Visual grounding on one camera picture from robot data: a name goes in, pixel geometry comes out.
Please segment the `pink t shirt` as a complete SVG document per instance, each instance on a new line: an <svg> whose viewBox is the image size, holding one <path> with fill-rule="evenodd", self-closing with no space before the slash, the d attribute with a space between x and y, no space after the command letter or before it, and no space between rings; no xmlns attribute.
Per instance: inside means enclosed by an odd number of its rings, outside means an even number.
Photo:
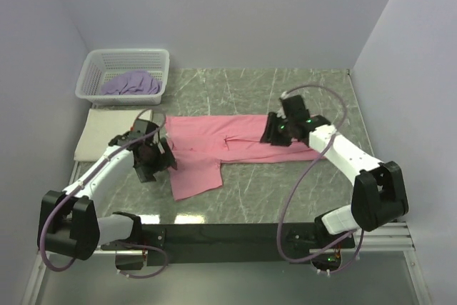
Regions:
<svg viewBox="0 0 457 305"><path fill-rule="evenodd" d="M265 114L168 117L167 141L177 162L177 169L169 169L174 199L221 187L222 164L275 164L318 156L300 142L290 146L261 143L266 121Z"/></svg>

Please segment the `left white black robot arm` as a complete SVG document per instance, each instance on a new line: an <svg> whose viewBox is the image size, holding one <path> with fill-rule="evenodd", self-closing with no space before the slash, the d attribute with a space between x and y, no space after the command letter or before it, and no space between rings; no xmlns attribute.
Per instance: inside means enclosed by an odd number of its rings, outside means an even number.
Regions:
<svg viewBox="0 0 457 305"><path fill-rule="evenodd" d="M105 152L86 173L62 191L48 191L41 200L37 245L71 260L87 260L97 247L119 241L126 249L143 242L139 216L115 212L100 218L97 209L108 191L135 171L142 183L155 181L156 173L176 169L177 162L162 126L135 120L125 134L110 140Z"/></svg>

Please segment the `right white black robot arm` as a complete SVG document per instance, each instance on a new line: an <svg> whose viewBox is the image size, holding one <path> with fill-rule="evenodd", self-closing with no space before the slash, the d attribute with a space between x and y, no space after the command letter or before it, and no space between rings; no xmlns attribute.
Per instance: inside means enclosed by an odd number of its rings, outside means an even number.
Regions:
<svg viewBox="0 0 457 305"><path fill-rule="evenodd" d="M280 102L281 110L268 114L261 142L272 146L301 142L329 160L353 187L350 204L315 218L313 238L319 247L329 247L353 230L373 231L408 213L403 172L396 162L367 154L327 118L310 115L302 96L283 95Z"/></svg>

